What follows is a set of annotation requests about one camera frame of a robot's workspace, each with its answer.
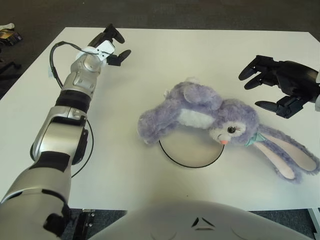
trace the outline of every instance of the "purple stuffed rabbit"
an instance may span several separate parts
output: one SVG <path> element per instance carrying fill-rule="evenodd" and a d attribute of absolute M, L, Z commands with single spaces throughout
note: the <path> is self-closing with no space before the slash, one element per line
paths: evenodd
<path fill-rule="evenodd" d="M 143 113 L 138 133 L 147 144 L 179 124 L 207 129 L 221 144 L 253 145 L 266 155 L 277 174 L 299 183 L 301 173 L 317 174 L 320 161 L 303 145 L 271 127 L 260 124 L 257 112 L 237 99 L 223 100 L 210 87 L 193 82 L 177 84 L 165 101 Z"/>

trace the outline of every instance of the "bunny head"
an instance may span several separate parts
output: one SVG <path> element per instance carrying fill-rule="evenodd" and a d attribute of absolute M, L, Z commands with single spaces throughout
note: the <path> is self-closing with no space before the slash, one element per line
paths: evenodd
<path fill-rule="evenodd" d="M 224 145 L 253 145 L 270 160 L 276 173 L 289 182 L 299 183 L 301 172 L 314 175 L 320 171 L 319 159 L 305 146 L 279 130 L 260 124 L 256 111 L 240 100 L 222 102 L 209 134 Z"/>
<path fill-rule="evenodd" d="M 222 102 L 209 134 L 221 144 L 245 145 L 257 132 L 259 117 L 249 105 L 237 99 Z"/>

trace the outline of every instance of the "pink nose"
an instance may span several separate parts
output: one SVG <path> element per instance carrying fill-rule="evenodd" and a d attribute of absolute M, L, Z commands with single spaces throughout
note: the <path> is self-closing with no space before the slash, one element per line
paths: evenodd
<path fill-rule="evenodd" d="M 228 144 L 229 142 L 226 141 L 226 140 L 222 140 L 222 141 L 220 141 L 220 143 L 223 144 L 223 145 L 226 145 L 226 144 Z"/>

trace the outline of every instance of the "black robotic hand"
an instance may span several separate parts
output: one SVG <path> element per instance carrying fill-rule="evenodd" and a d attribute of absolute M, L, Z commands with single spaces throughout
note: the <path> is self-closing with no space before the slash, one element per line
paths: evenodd
<path fill-rule="evenodd" d="M 246 83 L 246 90 L 262 84 L 278 85 L 288 96 L 276 103 L 257 101 L 255 104 L 263 109 L 276 113 L 283 118 L 290 118 L 307 102 L 315 103 L 320 94 L 319 84 L 316 83 L 318 72 L 310 67 L 294 61 L 274 61 L 272 57 L 257 55 L 239 75 L 241 81 L 260 72 Z"/>

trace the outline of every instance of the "dark floor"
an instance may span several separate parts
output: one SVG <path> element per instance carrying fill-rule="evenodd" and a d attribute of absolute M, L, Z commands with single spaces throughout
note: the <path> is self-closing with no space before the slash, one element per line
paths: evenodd
<path fill-rule="evenodd" d="M 22 73 L 64 27 L 106 27 L 108 23 L 118 28 L 303 31 L 320 40 L 319 13 L 319 0 L 2 1 L 0 25 L 14 23 L 24 40 L 3 48 L 1 57 L 22 64 Z M 0 90 L 13 83 L 1 82 Z M 305 209 L 254 213 L 313 238 Z M 123 214 L 98 211 L 88 235 Z M 72 230 L 70 226 L 63 239 L 71 239 Z"/>

